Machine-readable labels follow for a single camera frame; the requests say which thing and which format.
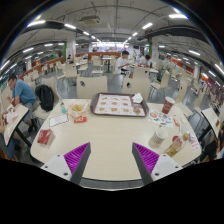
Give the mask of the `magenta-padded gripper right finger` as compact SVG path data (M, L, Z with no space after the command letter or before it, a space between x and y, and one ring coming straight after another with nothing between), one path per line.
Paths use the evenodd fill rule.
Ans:
M159 155L137 143L132 144L132 154L144 185L148 185L182 169L182 166L167 154Z

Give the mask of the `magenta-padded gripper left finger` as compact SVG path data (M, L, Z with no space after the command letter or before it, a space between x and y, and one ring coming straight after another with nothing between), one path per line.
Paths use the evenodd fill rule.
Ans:
M42 169L79 185L90 153L91 145L85 143L65 155L57 154L52 157Z

